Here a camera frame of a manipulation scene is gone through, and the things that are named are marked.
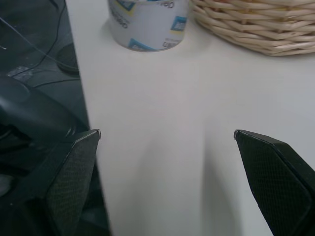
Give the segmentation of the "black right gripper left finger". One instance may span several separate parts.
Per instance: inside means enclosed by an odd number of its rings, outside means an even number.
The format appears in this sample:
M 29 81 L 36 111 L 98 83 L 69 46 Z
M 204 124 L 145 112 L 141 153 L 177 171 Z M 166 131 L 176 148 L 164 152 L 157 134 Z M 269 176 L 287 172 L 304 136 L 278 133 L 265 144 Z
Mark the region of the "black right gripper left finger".
M 59 142 L 17 186 L 14 236 L 73 236 L 85 204 L 99 130 Z

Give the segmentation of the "wicker basket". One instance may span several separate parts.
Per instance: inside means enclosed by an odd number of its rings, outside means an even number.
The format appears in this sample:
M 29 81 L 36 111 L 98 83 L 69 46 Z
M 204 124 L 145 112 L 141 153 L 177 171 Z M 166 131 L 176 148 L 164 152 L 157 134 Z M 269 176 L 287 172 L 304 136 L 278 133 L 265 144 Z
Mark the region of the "wicker basket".
M 315 0 L 189 0 L 218 37 L 265 55 L 315 53 Z

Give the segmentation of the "dark rounded chair base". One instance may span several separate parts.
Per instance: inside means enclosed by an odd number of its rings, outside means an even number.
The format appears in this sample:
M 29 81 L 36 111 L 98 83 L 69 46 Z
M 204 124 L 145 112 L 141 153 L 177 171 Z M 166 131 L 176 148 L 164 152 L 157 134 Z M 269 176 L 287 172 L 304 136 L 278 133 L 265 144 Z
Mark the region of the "dark rounded chair base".
M 88 130 L 62 104 L 16 79 L 0 76 L 0 197 L 66 137 Z

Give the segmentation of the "white cup with blue print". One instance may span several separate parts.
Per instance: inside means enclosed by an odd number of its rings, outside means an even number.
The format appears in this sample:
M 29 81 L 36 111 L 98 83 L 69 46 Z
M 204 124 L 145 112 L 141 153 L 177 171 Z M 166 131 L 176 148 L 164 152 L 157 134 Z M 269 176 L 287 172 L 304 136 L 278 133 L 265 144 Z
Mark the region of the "white cup with blue print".
M 107 0 L 109 24 L 118 44 L 157 52 L 184 39 L 189 0 Z

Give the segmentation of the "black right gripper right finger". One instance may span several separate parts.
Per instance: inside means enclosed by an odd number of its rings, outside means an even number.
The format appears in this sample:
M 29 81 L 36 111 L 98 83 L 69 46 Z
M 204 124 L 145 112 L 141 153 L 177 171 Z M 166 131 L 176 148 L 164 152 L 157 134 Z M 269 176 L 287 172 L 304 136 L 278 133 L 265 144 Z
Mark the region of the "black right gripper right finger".
M 315 236 L 315 170 L 287 143 L 236 130 L 248 183 L 273 236 Z

